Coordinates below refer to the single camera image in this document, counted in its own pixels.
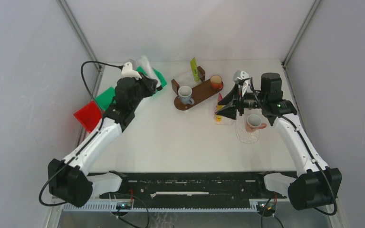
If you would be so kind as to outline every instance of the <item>metal frame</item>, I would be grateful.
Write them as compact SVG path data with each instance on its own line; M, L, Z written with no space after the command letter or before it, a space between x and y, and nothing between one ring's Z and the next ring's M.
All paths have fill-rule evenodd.
M286 69L290 59L292 58L293 52L296 50L301 38L303 37L304 33L306 32L311 20L314 18L316 11L318 10L318 7L320 6L322 1L323 0L315 0L313 5L311 6L310 10L308 11L306 19L303 21L303 24L301 25L301 27L296 35L295 40L293 41L292 45L290 46L289 52L286 54L286 57L282 62L283 69Z
M94 54L91 46L89 45L89 42L87 41L85 35L82 32L82 29L80 28L75 16L72 13L72 10L70 9L68 3L66 0L57 0L58 5L61 7L62 11L64 12L64 15L68 19L72 29L75 31L77 37L79 38L80 42L82 43L84 49L86 50L87 54L90 56L91 60L97 61L96 55ZM97 70L100 70L99 64L95 64Z

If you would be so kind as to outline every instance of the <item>red wire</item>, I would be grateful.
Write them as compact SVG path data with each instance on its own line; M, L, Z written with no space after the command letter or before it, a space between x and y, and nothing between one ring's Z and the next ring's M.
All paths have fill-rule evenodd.
M131 189L131 190L129 190L129 191L131 192L131 199L130 199L130 201L131 201L131 204L132 204L132 201L134 200L134 198L133 198L134 190L133 190L133 189Z

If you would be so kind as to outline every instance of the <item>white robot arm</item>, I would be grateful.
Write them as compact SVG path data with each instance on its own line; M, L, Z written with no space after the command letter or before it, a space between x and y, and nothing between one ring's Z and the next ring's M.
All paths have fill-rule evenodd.
M297 179L274 171L263 173L265 189L289 197L297 210L335 204L342 175L320 157L304 132L293 104L282 98L279 74L263 74L261 90L254 89L252 78L244 71L238 70L233 81L236 85L218 103L225 106L216 114L236 119L237 111L242 115L245 108L260 108L283 139L296 167ZM248 85L252 93L246 93Z
M90 135L61 161L53 159L48 165L49 192L77 207L83 206L91 197L106 192L115 192L121 186L122 178L115 171L87 176L93 163L108 144L127 128L134 118L135 109L145 97L162 89L159 78L154 74L145 56L139 60L147 75L136 71L134 61L126 62L121 69L116 95L103 118ZM40 203L43 189L40 192Z

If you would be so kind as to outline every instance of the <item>white tabletop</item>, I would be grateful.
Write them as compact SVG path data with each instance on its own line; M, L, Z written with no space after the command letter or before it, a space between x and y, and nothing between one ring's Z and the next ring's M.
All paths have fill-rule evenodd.
M292 101L281 63L278 59L197 61L212 75L223 78L225 96L232 88L232 75L239 70L254 77L259 89L261 75L279 73L283 98ZM234 125L216 125L214 109L217 95L187 111L174 107L176 94L170 81L190 70L188 61L152 62L168 85L154 97L138 106L135 119L118 138L109 144L92 167L91 172L222 172L222 171L295 171L293 161L277 132L260 110L267 128L260 131L254 144L244 144L236 136ZM120 70L106 67L99 93L115 86Z

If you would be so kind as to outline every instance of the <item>metal edge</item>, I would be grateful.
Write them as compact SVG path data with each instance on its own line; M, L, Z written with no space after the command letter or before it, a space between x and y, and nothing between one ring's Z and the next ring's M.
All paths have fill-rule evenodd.
M308 14L306 18L303 21L303 24L301 25L295 40L293 41L292 45L289 48L288 53L285 56L285 59L283 60L283 68L286 68L290 59L292 58L292 55L294 51L296 50L301 38L303 37L304 33L306 32L311 20L314 18L316 11L318 10L318 7L320 6L321 2L323 0L314 0L313 5L311 6L310 10L308 11Z
M51 200L51 203L57 203L57 202L59 202L58 199ZM43 228L57 228L63 208L64 208L63 205L50 207Z
M68 19L72 29L76 33L77 37L79 38L80 42L82 43L84 49L86 50L87 54L90 56L90 59L93 61L97 61L96 55L94 54L93 49L91 48L89 42L87 41L85 35L83 34L82 29L80 28L75 16L72 13L68 3L66 0L57 0L58 5L61 7L64 15ZM100 69L100 65L95 63L97 70Z
M339 198L336 199L336 204L338 206L337 208L337 214L334 216L329 216L329 221L331 222L332 228L348 228L349 224L347 223L347 219L345 216L344 211L342 210L341 203L339 201ZM327 211L332 211L334 209L333 205L326 206Z

